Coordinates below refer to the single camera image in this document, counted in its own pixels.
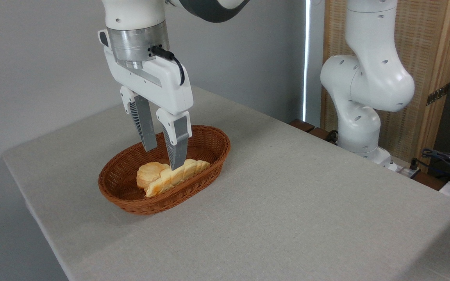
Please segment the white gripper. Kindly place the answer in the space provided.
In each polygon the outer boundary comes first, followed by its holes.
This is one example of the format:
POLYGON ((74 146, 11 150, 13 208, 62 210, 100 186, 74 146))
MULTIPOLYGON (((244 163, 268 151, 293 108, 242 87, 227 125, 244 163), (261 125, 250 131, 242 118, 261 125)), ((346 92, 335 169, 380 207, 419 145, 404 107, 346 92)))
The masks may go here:
POLYGON ((115 61, 107 30, 98 31, 104 53, 114 79, 124 87, 120 95, 127 114, 135 124, 145 151, 157 147, 149 101, 162 107, 156 111, 163 125, 164 140, 172 170, 184 165, 191 123, 188 110, 193 106, 193 94, 185 67, 182 84, 180 68, 176 62, 156 56, 142 62, 141 69, 130 69, 115 61))

